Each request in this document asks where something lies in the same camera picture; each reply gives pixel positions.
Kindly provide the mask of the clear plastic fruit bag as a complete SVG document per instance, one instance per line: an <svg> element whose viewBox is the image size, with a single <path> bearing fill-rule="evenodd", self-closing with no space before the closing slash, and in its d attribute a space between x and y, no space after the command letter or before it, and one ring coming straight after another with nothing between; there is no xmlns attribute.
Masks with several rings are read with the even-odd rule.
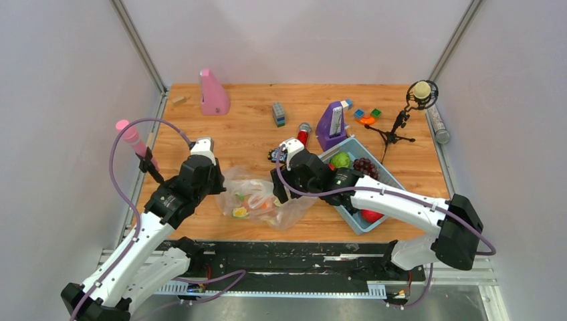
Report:
<svg viewBox="0 0 567 321"><path fill-rule="evenodd" d="M304 218L316 203L314 197L290 199L281 204L273 194L271 178L253 175L243 167L231 167L223 171L226 191L215 196L219 210L228 217L265 223L277 230L293 227ZM272 200L272 210L262 210L266 200Z"/></svg>

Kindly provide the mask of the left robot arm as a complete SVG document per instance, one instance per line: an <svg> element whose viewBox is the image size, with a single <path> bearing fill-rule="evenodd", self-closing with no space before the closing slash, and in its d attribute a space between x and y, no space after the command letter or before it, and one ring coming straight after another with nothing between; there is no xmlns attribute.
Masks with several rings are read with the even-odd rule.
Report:
<svg viewBox="0 0 567 321"><path fill-rule="evenodd" d="M205 267L204 249L182 237L147 268L150 254L199 206L207 195L226 189L212 152L192 152L179 174L160 184L135 225L110 258L81 284L69 283L61 293L72 320L129 320L157 289L186 273Z"/></svg>

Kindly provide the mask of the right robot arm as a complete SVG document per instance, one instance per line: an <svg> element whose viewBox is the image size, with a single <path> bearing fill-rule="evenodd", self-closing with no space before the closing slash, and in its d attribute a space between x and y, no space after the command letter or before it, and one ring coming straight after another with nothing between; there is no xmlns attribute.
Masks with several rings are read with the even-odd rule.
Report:
<svg viewBox="0 0 567 321"><path fill-rule="evenodd" d="M386 185L349 168L331 169L318 156L300 148L270 172L273 193L281 203L316 197L327 204L369 210L411 224L425 232L408 241L391 241L382 260L390 279L426 263L441 262L468 271L480 254L483 223L471 201L459 194L449 200L426 197Z"/></svg>

